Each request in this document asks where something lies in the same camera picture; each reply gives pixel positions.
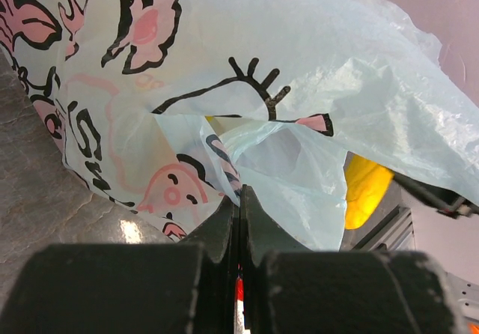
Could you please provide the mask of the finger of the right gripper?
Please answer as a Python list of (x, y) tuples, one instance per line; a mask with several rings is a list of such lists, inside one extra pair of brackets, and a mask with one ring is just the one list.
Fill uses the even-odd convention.
[(441, 187), (394, 173), (394, 181), (422, 204), (450, 218), (478, 215), (478, 206), (461, 195)]

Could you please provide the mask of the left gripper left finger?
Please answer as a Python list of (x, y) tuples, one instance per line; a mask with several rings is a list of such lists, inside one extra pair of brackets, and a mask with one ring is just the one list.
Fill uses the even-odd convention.
[(58, 244), (23, 267), (3, 333), (232, 333), (239, 208), (172, 244)]

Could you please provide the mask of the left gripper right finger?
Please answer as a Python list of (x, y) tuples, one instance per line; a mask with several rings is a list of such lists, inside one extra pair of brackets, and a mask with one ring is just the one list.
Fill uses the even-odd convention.
[(252, 333), (462, 333), (445, 271), (423, 252), (315, 252), (244, 186), (239, 208), (245, 326)]

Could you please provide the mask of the yellow mango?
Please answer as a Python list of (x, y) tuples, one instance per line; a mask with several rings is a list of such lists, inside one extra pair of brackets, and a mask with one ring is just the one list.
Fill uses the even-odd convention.
[(345, 171), (347, 210), (345, 229), (355, 230), (369, 220), (385, 196), (394, 174), (390, 169), (354, 154)]

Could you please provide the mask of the light blue plastic bag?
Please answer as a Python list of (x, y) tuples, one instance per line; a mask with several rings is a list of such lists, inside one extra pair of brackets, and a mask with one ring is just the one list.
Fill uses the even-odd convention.
[(1, 0), (1, 52), (92, 192), (172, 240), (252, 186), (339, 249), (350, 152), (478, 201), (478, 108), (385, 0)]

